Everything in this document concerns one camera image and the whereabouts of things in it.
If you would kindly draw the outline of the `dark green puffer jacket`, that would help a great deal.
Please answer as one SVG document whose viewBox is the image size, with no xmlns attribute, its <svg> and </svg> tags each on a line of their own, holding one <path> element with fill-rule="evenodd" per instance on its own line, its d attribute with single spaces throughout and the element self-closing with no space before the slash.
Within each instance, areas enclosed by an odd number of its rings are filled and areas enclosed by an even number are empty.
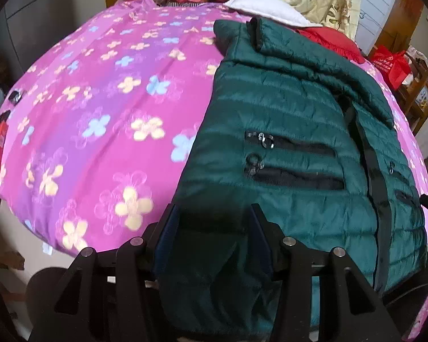
<svg viewBox="0 0 428 342">
<path fill-rule="evenodd" d="M 367 72 L 268 19 L 218 20 L 224 59 L 178 182 L 179 223 L 158 280 L 191 337 L 263 337 L 280 282 L 248 211 L 310 249 L 344 248 L 378 293 L 419 272 L 427 235 L 390 106 Z"/>
</svg>

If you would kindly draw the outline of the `wooden shelf rack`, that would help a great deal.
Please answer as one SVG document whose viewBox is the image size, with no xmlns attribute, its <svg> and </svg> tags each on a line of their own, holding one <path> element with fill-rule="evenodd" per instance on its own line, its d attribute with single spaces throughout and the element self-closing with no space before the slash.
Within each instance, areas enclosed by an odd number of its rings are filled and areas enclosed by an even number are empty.
<svg viewBox="0 0 428 342">
<path fill-rule="evenodd" d="M 409 85 L 402 84 L 398 88 L 398 103 L 416 136 L 428 119 L 428 66 L 423 59 L 416 60 L 408 52 L 404 54 L 411 62 L 410 67 L 416 69 L 416 74 Z"/>
</svg>

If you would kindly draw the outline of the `red shopping bag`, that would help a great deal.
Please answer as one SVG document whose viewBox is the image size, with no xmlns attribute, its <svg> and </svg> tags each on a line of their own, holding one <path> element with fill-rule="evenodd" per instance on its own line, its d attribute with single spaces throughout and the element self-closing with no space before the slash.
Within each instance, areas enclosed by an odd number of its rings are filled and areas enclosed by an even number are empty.
<svg viewBox="0 0 428 342">
<path fill-rule="evenodd" d="M 384 81 L 392 90 L 397 90 L 411 73 L 411 67 L 405 57 L 404 50 L 390 52 L 387 47 L 379 45 L 372 54 L 370 61 L 380 71 Z"/>
</svg>

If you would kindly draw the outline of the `pink floral bed sheet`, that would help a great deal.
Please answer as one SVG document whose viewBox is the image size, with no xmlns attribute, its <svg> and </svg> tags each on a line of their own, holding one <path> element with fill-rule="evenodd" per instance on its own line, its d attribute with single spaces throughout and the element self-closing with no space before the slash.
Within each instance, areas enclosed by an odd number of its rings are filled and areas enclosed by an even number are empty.
<svg viewBox="0 0 428 342">
<path fill-rule="evenodd" d="M 11 112 L 1 199 L 35 236 L 70 256 L 143 235 L 175 206 L 210 104 L 225 56 L 215 22 L 253 19 L 268 18 L 215 3 L 129 0 L 55 44 L 14 86 L 20 101 L 1 108 Z M 428 193 L 428 171 L 390 88 L 367 60 L 350 63 L 379 84 L 419 197 Z"/>
</svg>

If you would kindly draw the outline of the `red ruffled cushion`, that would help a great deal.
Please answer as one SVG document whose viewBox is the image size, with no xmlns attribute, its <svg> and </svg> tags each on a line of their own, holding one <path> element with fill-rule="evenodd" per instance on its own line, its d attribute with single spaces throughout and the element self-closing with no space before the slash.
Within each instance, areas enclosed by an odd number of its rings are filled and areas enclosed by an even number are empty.
<svg viewBox="0 0 428 342">
<path fill-rule="evenodd" d="M 358 64 L 363 64 L 366 61 L 357 44 L 336 29 L 322 26 L 296 28 L 295 31 L 312 42 L 336 52 L 347 60 Z"/>
</svg>

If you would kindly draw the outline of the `white pillow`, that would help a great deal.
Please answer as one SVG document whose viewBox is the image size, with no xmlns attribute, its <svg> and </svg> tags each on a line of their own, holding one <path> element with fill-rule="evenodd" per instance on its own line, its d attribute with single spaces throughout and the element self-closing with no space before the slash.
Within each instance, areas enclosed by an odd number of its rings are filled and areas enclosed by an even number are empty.
<svg viewBox="0 0 428 342">
<path fill-rule="evenodd" d="M 281 0 L 228 0 L 224 6 L 249 15 L 256 15 L 295 28 L 322 27 L 313 23 L 295 8 Z"/>
</svg>

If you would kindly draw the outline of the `grey wardrobe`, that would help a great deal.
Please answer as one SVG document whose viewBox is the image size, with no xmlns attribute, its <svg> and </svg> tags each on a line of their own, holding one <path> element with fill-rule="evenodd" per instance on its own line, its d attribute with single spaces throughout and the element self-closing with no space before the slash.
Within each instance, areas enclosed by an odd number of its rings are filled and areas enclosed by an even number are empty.
<svg viewBox="0 0 428 342">
<path fill-rule="evenodd" d="M 4 2 L 0 10 L 0 86 L 10 89 L 54 44 L 105 7 L 105 0 Z"/>
</svg>

